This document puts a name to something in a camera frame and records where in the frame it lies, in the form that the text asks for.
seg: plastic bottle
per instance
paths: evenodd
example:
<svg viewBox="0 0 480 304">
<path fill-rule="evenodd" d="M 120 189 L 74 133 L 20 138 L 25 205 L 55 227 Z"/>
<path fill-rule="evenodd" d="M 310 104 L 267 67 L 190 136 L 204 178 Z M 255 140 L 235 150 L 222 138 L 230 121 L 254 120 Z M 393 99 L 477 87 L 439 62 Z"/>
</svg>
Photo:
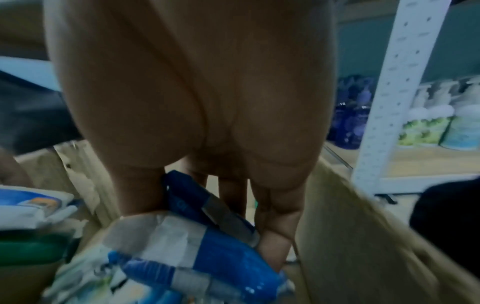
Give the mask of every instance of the plastic bottle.
<svg viewBox="0 0 480 304">
<path fill-rule="evenodd" d="M 372 82 L 372 79 L 365 81 L 363 91 L 358 94 L 356 107 L 345 112 L 335 140 L 338 147 L 350 150 L 360 147 L 371 109 L 372 93 L 370 85 Z"/>
<path fill-rule="evenodd" d="M 429 118 L 429 111 L 425 108 L 425 102 L 429 99 L 428 89 L 431 86 L 431 84 L 419 86 L 398 139 L 399 147 L 412 148 L 422 142 L 422 135 Z"/>
<path fill-rule="evenodd" d="M 458 81 L 444 81 L 433 96 L 433 106 L 428 108 L 428 121 L 421 137 L 422 146 L 437 146 L 445 130 L 455 114 L 455 109 L 450 105 L 452 95 L 450 90 Z"/>
<path fill-rule="evenodd" d="M 455 150 L 477 150 L 480 146 L 480 77 L 468 81 L 459 106 L 441 146 Z"/>
<path fill-rule="evenodd" d="M 349 105 L 349 85 L 345 84 L 345 80 L 340 80 L 338 83 L 338 89 L 336 92 L 336 105 L 331 121 L 330 131 L 328 132 L 327 139 L 334 141 L 337 138 L 337 130 L 345 115 L 345 111 Z"/>
</svg>

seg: black fabric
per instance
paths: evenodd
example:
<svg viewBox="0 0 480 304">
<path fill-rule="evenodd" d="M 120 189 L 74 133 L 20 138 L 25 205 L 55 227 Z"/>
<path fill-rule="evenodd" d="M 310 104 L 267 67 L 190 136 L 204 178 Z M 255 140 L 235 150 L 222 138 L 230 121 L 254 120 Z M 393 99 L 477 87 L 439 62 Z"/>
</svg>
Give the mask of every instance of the black fabric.
<svg viewBox="0 0 480 304">
<path fill-rule="evenodd" d="M 480 278 L 480 178 L 429 188 L 410 226 Z"/>
<path fill-rule="evenodd" d="M 24 154 L 80 137 L 60 92 L 0 71 L 0 146 Z"/>
</svg>

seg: white perforated metal post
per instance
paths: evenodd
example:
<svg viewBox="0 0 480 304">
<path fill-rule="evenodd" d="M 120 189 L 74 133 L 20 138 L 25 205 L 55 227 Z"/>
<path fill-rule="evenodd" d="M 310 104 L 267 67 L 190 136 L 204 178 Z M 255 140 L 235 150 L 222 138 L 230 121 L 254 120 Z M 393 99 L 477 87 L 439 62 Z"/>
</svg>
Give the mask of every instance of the white perforated metal post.
<svg viewBox="0 0 480 304">
<path fill-rule="evenodd" d="M 400 0 L 352 182 L 374 195 L 451 0 Z"/>
</svg>

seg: shelf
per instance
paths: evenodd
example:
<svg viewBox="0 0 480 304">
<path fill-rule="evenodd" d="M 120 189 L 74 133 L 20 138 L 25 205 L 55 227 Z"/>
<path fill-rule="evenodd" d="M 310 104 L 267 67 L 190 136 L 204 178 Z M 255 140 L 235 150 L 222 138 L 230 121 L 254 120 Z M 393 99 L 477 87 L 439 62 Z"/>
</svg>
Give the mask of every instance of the shelf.
<svg viewBox="0 0 480 304">
<path fill-rule="evenodd" d="M 346 150 L 332 143 L 325 144 L 348 165 L 355 168 L 359 150 Z M 349 174 L 340 162 L 332 166 L 343 175 Z M 480 174 L 480 151 L 456 151 L 442 147 L 398 148 L 379 182 L 378 194 L 418 193 L 449 181 L 475 178 Z"/>
</svg>

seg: teal wall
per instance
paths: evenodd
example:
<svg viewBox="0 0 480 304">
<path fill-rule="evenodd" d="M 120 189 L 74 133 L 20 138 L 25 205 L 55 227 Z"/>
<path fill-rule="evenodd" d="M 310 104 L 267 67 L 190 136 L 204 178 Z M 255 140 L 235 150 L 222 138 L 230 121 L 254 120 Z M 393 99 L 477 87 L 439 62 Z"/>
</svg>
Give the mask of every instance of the teal wall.
<svg viewBox="0 0 480 304">
<path fill-rule="evenodd" d="M 394 16 L 340 25 L 339 75 L 379 75 L 393 23 Z M 450 8 L 423 80 L 470 74 L 480 74 L 479 3 Z"/>
</svg>

